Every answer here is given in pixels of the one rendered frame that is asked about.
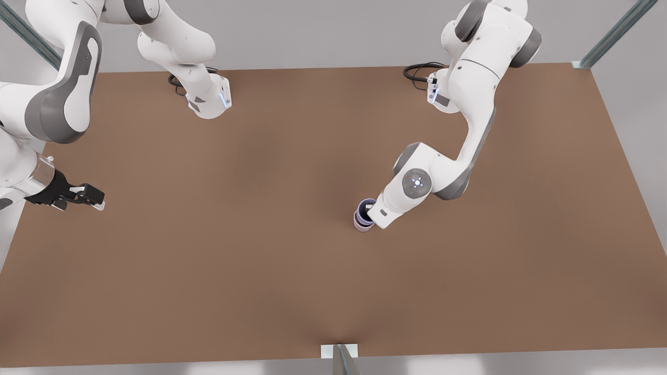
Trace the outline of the silver frame post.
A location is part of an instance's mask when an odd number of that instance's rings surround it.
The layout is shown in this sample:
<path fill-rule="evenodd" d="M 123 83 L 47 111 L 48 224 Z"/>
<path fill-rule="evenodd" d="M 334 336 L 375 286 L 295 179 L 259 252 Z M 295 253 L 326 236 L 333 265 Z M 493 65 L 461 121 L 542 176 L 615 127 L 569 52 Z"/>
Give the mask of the silver frame post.
<path fill-rule="evenodd" d="M 570 64 L 576 70 L 590 70 L 659 0 L 636 0 L 619 21 L 586 53 Z"/>
<path fill-rule="evenodd" d="M 332 360 L 332 375 L 361 375 L 355 363 L 359 357 L 358 344 L 325 344 L 320 357 Z"/>
<path fill-rule="evenodd" d="M 31 28 L 4 0 L 0 0 L 0 20 L 14 31 L 29 47 L 45 59 L 56 71 L 60 69 L 62 57 Z"/>

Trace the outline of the purple cup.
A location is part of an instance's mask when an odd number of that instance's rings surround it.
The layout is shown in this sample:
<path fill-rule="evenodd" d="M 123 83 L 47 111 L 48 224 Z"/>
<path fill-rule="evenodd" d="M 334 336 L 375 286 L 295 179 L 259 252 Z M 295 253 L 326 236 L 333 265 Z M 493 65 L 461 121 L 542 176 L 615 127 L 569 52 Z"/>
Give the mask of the purple cup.
<path fill-rule="evenodd" d="M 375 223 L 372 218 L 368 215 L 369 207 L 373 207 L 376 203 L 376 200 L 373 198 L 367 198 L 362 200 L 355 212 L 355 225 L 360 227 L 372 227 Z"/>

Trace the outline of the pink cup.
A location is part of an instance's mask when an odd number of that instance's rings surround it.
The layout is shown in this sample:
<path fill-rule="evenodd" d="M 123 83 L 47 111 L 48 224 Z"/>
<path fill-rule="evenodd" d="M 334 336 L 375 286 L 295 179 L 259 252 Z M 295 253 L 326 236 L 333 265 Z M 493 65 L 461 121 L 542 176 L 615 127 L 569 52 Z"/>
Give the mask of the pink cup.
<path fill-rule="evenodd" d="M 376 224 L 373 220 L 365 220 L 364 211 L 359 210 L 355 211 L 353 214 L 353 223 L 360 232 L 367 232 Z"/>

